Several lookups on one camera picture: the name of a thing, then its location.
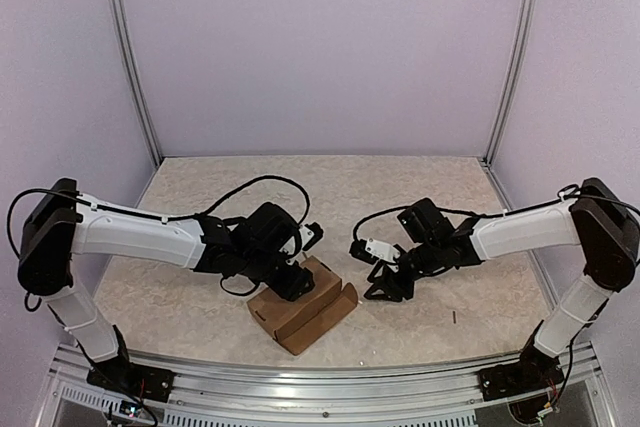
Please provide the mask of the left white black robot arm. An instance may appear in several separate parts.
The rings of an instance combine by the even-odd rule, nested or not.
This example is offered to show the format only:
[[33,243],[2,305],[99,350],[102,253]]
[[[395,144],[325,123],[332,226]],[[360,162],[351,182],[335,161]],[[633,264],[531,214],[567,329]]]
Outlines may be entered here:
[[152,260],[221,280],[242,276],[286,301],[314,287],[311,271],[296,258],[319,242],[324,231],[317,223],[294,219],[275,203],[225,219],[214,216],[215,205],[167,215],[105,203],[79,191],[71,178],[61,178],[49,189],[25,190],[16,198],[35,194],[41,200],[25,219],[21,237],[6,233],[18,260],[18,281],[28,296],[47,305],[92,368],[118,391],[133,390],[140,371],[129,359],[123,335],[73,277],[74,256]]

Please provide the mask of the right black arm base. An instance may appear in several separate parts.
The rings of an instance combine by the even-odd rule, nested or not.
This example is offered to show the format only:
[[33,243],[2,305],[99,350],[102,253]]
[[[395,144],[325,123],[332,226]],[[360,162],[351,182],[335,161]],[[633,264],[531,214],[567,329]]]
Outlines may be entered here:
[[526,360],[498,364],[481,369],[478,372],[479,386],[484,401],[493,401],[517,396],[540,389],[551,384],[556,386],[564,382],[565,376],[559,361]]

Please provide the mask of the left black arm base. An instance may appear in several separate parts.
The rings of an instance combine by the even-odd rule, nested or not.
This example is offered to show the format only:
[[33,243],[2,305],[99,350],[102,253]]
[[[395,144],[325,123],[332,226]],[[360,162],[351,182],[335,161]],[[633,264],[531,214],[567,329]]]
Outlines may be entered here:
[[87,383],[142,400],[166,403],[175,373],[168,369],[136,364],[119,358],[92,366]]

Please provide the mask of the brown cardboard paper box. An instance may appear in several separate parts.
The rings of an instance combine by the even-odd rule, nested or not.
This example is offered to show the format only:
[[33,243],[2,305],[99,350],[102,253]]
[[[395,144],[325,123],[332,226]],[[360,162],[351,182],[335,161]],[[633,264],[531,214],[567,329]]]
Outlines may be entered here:
[[289,302],[267,288],[247,302],[257,324],[294,356],[335,327],[359,301],[354,285],[344,284],[339,275],[315,256],[304,260],[302,266],[313,274],[315,286],[309,293]]

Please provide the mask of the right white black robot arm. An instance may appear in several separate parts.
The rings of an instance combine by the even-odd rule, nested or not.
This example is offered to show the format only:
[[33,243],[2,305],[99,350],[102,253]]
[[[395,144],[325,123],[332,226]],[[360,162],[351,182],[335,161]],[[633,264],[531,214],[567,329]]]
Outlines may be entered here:
[[414,244],[411,249],[359,235],[350,245],[353,258],[373,267],[365,293],[369,300],[410,300],[419,279],[518,252],[581,248],[582,273],[511,366],[512,383],[523,391],[549,376],[559,355],[596,320],[612,295],[630,285],[639,265],[639,210],[596,177],[571,184],[537,205],[498,214],[461,211],[459,225],[449,218],[452,210],[429,198],[393,211]]

